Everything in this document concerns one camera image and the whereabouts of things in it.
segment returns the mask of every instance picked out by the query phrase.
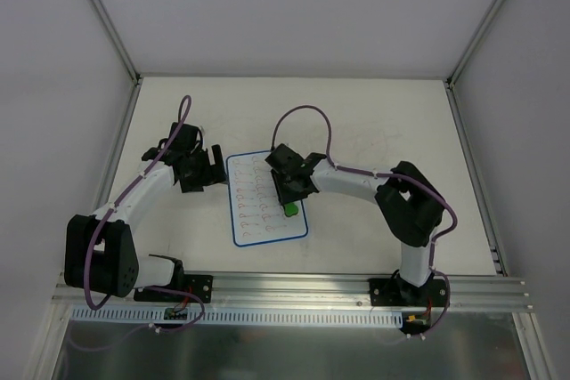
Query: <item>green eraser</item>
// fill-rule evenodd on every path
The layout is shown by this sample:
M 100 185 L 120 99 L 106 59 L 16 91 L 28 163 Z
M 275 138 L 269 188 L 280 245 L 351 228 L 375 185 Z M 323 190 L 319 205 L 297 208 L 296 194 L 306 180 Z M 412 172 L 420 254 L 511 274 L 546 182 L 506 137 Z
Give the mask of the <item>green eraser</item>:
M 295 202 L 291 202 L 290 204 L 285 204 L 283 206 L 283 211 L 285 211 L 286 217 L 292 217 L 293 215 L 299 214 L 299 208 L 295 205 Z

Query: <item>white table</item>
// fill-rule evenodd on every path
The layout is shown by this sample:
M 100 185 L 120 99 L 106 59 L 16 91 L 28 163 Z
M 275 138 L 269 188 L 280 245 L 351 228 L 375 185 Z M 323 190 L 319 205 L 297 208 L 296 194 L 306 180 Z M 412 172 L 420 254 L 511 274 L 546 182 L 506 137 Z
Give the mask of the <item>white table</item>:
M 141 155 L 167 136 L 187 93 L 193 104 L 186 122 L 204 126 L 206 144 L 220 144 L 225 157 L 268 149 L 286 110 L 321 107 L 332 122 L 336 160 L 370 168 L 409 160 L 452 204 L 460 225 L 438 243 L 438 270 L 495 274 L 442 82 L 146 77 L 112 197 L 133 176 Z M 278 141 L 306 156 L 324 151 L 326 134 L 316 112 L 300 111 L 285 121 Z M 148 213 L 134 241 L 141 255 L 174 256 L 194 271 L 390 273 L 398 267 L 400 243 L 377 206 L 335 194 L 312 195 L 305 203 L 308 237 L 239 248 L 232 242 L 227 188 L 182 194 L 177 185 Z

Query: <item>blue border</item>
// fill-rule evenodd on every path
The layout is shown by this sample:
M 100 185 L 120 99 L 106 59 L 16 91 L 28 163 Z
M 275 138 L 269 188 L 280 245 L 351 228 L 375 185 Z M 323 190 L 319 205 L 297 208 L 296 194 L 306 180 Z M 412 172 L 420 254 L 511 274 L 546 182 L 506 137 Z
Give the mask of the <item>blue border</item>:
M 230 155 L 227 157 L 227 159 L 225 160 L 225 171 L 229 174 L 230 173 L 230 164 L 229 161 L 231 158 L 235 158 L 237 156 L 244 156 L 244 155 L 256 155 L 258 153 L 270 153 L 270 150 L 261 150 L 261 151 L 250 151 L 248 153 L 238 153 L 236 155 Z M 309 234 L 309 224 L 306 221 L 306 212 L 305 212 L 305 204 L 303 203 L 303 200 L 301 200 L 301 208 L 303 208 L 303 219 L 305 220 L 305 229 L 306 232 L 304 235 L 299 235 L 299 236 L 292 236 L 290 238 L 282 238 L 282 239 L 274 239 L 274 240 L 266 240 L 265 242 L 255 242 L 253 244 L 246 244 L 246 245 L 241 245 L 238 244 L 235 241 L 235 228 L 233 227 L 233 205 L 232 205 L 232 185 L 231 185 L 231 180 L 228 177 L 228 199 L 230 199 L 230 216 L 231 221 L 232 221 L 232 240 L 233 240 L 233 244 L 238 247 L 238 248 L 245 248 L 245 247 L 254 247 L 257 245 L 265 245 L 265 244 L 272 244 L 274 242 L 282 242 L 283 240 L 292 240 L 292 239 L 301 239 L 304 238 L 306 235 Z

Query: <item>robotic arm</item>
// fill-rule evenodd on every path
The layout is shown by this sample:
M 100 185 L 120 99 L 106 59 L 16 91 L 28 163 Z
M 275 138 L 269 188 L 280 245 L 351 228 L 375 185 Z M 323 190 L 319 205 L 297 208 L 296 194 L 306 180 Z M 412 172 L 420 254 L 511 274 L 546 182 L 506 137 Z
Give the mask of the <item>robotic arm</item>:
M 177 126 L 178 123 L 172 124 L 170 135 Z M 203 191 L 205 186 L 225 182 L 226 176 L 220 146 L 212 146 L 214 164 L 210 165 L 208 151 L 202 147 L 201 130 L 192 125 L 182 125 L 160 161 L 145 174 L 166 140 L 161 140 L 158 147 L 144 153 L 136 175 L 142 175 L 143 179 L 128 192 L 118 207 L 106 204 L 91 215 L 75 215 L 71 219 L 65 252 L 64 278 L 67 285 L 83 287 L 89 241 L 112 207 L 114 212 L 96 241 L 96 244 L 104 241 L 105 248 L 93 253 L 89 280 L 91 290 L 118 297 L 127 296 L 134 288 L 148 286 L 182 290 L 182 262 L 160 255 L 138 255 L 134 249 L 133 233 L 159 196 L 178 182 L 182 193 Z
M 274 149 L 265 161 L 272 168 L 273 181 L 283 206 L 321 191 L 341 193 L 377 204 L 388 227 L 402 243 L 398 278 L 400 294 L 410 305 L 425 301 L 425 288 L 433 278 L 430 237 L 442 221 L 442 205 L 411 183 L 341 171 L 332 166 L 323 154 L 311 153 L 303 159 L 284 144 Z M 400 162 L 396 168 L 378 173 L 406 175 L 437 193 L 426 177 L 409 162 Z

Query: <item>gray wall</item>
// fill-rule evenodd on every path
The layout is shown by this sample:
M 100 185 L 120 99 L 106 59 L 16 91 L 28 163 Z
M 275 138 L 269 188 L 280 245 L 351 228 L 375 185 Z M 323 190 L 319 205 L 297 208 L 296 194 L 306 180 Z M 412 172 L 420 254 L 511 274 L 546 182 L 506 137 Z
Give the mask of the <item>gray wall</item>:
M 103 0 L 141 72 L 447 77 L 491 0 Z
M 0 378 L 20 378 L 130 82 L 86 0 L 0 0 Z
M 570 10 L 508 0 L 458 96 L 511 273 L 527 278 L 560 378 L 570 378 Z

